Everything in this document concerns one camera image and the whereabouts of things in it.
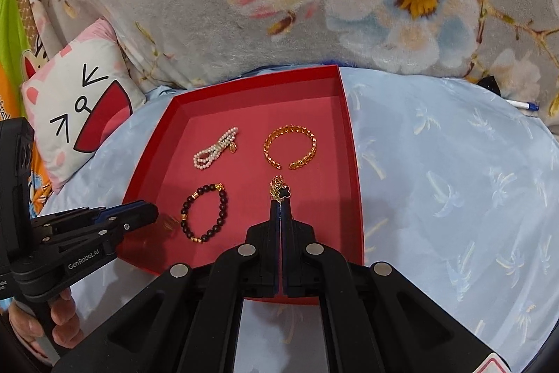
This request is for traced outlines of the person left hand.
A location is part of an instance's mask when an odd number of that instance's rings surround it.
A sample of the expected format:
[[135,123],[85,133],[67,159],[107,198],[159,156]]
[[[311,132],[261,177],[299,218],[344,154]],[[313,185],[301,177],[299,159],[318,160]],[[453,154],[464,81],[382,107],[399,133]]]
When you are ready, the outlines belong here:
[[[76,302],[69,288],[60,292],[50,304],[50,316],[55,324],[52,330],[54,342],[65,349],[74,349],[83,339],[81,320],[76,311]],[[44,328],[39,321],[22,310],[16,303],[8,308],[8,320],[20,342],[40,361],[50,365],[48,356],[39,345],[44,337]]]

